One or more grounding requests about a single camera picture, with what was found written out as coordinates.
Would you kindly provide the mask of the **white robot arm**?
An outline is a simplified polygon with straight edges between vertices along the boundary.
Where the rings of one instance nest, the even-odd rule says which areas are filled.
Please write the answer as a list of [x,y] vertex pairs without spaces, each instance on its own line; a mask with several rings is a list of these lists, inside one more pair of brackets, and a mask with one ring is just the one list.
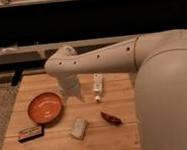
[[139,35],[81,55],[63,45],[45,71],[64,96],[80,92],[79,74],[134,72],[141,150],[187,150],[187,30]]

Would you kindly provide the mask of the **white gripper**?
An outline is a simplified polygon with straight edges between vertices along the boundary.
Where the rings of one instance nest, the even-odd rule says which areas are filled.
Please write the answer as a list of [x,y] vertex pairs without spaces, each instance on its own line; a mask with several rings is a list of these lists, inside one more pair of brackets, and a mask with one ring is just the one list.
[[81,100],[83,103],[85,102],[82,91],[80,90],[80,81],[78,80],[76,74],[59,77],[57,82],[59,83],[59,91],[62,93],[62,101],[64,104],[68,102],[68,95],[76,94],[79,100]]

